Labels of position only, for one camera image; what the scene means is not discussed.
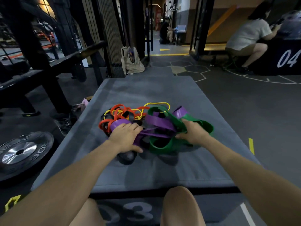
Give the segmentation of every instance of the forearm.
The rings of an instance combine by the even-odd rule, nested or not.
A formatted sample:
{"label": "forearm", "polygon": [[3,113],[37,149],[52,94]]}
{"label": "forearm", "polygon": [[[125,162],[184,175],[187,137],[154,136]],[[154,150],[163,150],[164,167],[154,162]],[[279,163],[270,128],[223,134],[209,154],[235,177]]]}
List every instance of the forearm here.
{"label": "forearm", "polygon": [[223,166],[268,226],[300,224],[301,190],[297,186],[212,137],[204,147]]}
{"label": "forearm", "polygon": [[31,192],[0,218],[0,225],[69,225],[117,151],[104,142]]}

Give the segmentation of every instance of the canvas bag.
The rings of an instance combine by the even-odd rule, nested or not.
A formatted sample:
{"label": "canvas bag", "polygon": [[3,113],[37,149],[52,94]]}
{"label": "canvas bag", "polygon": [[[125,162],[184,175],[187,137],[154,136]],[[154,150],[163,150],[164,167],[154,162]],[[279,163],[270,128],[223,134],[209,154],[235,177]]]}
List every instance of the canvas bag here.
{"label": "canvas bag", "polygon": [[133,74],[133,73],[140,73],[144,71],[144,65],[141,63],[138,52],[136,48],[134,48],[134,63],[131,62],[129,57],[129,51],[131,47],[123,46],[121,49],[121,64],[124,74]]}

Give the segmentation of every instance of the left hand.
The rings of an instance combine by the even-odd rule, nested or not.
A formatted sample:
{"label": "left hand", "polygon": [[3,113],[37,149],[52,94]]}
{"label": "left hand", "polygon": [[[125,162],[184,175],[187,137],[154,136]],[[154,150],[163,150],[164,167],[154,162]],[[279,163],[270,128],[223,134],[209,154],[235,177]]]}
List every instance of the left hand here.
{"label": "left hand", "polygon": [[140,147],[133,145],[135,138],[142,130],[143,127],[137,123],[121,124],[111,133],[109,141],[117,147],[119,153],[131,150],[142,153],[143,150]]}

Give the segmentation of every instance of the dark hair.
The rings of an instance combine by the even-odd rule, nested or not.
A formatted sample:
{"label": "dark hair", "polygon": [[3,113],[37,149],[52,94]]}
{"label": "dark hair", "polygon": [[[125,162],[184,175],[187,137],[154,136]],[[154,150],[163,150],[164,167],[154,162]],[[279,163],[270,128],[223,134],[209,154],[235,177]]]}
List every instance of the dark hair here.
{"label": "dark hair", "polygon": [[256,9],[253,11],[253,13],[248,16],[249,20],[256,20],[256,19],[266,19],[265,13],[270,11],[272,8],[272,4],[264,1],[259,6],[256,7]]}

